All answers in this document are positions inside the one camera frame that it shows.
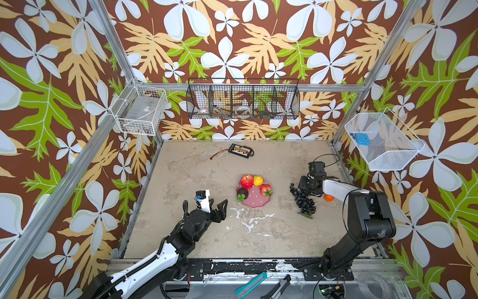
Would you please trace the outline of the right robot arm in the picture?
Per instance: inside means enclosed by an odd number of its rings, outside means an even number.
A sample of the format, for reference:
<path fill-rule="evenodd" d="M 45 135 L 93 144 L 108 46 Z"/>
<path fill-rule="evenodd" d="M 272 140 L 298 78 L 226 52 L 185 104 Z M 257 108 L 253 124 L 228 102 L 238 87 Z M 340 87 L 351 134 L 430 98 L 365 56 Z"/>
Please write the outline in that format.
<path fill-rule="evenodd" d="M 306 195 L 340 199 L 347 207 L 347 217 L 342 219 L 346 234 L 321 258 L 321 275 L 331 280 L 345 275 L 364 250 L 394 237 L 397 227 L 385 193 L 338 181 L 326 174 L 325 167 L 322 161 L 308 163 L 308 174 L 301 177 L 298 189 Z"/>

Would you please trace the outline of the red apple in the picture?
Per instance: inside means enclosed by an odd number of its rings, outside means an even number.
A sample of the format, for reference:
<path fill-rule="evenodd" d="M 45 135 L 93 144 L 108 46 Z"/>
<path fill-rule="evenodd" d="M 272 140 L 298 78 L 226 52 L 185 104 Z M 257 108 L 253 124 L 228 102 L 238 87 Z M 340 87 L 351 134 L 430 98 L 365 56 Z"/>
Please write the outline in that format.
<path fill-rule="evenodd" d="M 245 175 L 241 178 L 240 180 L 241 187 L 243 187 L 246 190 L 249 190 L 254 187 L 254 179 L 253 176 L 251 175 Z"/>

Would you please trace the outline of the orange tangerine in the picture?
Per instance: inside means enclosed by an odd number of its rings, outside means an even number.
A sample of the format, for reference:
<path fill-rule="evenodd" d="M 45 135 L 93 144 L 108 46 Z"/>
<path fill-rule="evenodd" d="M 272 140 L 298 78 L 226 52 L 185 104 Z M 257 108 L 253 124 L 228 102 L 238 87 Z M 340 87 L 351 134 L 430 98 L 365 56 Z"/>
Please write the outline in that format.
<path fill-rule="evenodd" d="M 324 199 L 328 202 L 332 202 L 334 200 L 334 197 L 331 195 L 325 194 Z"/>

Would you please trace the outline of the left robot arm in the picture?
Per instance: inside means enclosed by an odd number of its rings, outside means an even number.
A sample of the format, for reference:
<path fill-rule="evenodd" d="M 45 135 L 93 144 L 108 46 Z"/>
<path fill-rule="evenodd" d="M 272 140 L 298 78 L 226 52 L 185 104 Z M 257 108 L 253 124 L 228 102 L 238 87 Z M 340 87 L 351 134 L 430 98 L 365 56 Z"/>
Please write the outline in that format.
<path fill-rule="evenodd" d="M 146 294 L 154 282 L 162 284 L 186 273 L 188 255 L 211 223 L 227 217 L 228 201 L 217 204 L 209 213 L 200 208 L 190 213 L 183 202 L 184 215 L 173 231 L 161 240 L 158 250 L 134 265 L 113 275 L 96 276 L 80 296 L 82 299 L 133 299 Z"/>

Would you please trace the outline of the black grape bunch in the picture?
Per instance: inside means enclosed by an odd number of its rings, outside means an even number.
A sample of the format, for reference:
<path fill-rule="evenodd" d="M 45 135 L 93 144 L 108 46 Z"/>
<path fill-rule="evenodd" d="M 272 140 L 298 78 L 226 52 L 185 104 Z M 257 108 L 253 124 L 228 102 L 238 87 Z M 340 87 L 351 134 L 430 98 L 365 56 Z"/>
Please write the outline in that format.
<path fill-rule="evenodd" d="M 290 193 L 294 196 L 294 201 L 300 210 L 298 214 L 305 218 L 313 219 L 313 215 L 317 211 L 314 200 L 297 188 L 293 183 L 290 184 Z"/>

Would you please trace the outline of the red strawberry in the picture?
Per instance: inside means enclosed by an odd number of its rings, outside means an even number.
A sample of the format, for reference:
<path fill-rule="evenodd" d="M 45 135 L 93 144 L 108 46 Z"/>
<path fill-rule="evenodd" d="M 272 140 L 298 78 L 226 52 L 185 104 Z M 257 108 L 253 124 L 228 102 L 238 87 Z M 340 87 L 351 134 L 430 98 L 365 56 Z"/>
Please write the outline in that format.
<path fill-rule="evenodd" d="M 273 194 L 272 187 L 269 184 L 262 184 L 260 186 L 260 194 L 264 197 L 270 198 Z"/>

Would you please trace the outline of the yellow lemon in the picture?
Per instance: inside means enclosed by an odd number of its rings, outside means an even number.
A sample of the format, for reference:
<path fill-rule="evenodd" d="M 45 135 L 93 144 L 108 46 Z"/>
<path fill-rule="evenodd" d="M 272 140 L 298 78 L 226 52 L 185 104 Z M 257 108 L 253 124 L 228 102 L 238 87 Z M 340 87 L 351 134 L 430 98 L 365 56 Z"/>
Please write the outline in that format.
<path fill-rule="evenodd" d="M 263 184 L 264 180 L 262 176 L 254 176 L 253 177 L 253 184 L 255 186 L 261 186 Z"/>

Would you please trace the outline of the pink polka dot plate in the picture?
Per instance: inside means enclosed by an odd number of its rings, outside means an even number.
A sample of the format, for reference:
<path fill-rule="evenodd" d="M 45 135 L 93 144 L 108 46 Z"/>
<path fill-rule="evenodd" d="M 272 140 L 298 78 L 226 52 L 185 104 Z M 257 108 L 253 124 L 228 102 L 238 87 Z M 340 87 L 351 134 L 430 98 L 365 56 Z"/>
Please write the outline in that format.
<path fill-rule="evenodd" d="M 272 200 L 273 197 L 262 195 L 260 190 L 260 186 L 253 185 L 251 189 L 247 190 L 247 197 L 243 201 L 238 199 L 238 202 L 246 207 L 253 209 L 266 206 Z"/>

